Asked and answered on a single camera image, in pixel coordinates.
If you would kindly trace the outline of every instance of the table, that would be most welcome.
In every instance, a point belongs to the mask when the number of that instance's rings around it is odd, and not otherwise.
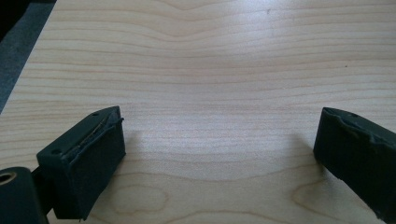
[[[382,223],[316,163],[323,106],[396,131],[392,1],[58,0],[0,116],[0,168],[120,105],[85,223]],[[50,223],[78,223],[57,220]]]

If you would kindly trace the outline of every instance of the wood grain pattern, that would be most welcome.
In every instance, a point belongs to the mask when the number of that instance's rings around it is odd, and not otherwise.
[[[323,106],[396,131],[395,66],[389,0],[58,0],[0,168],[120,105],[127,156],[85,223],[381,223],[312,146]]]

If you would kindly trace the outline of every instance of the wood grain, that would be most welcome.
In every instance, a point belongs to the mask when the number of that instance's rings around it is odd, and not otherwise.
[[[120,105],[127,156],[85,223],[381,223],[312,146],[323,106],[396,131],[395,66],[389,0],[58,0],[0,168]]]

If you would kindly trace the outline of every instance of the gray carpet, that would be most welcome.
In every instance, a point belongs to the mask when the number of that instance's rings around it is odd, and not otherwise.
[[[0,114],[53,6],[54,3],[30,3],[0,42]]]

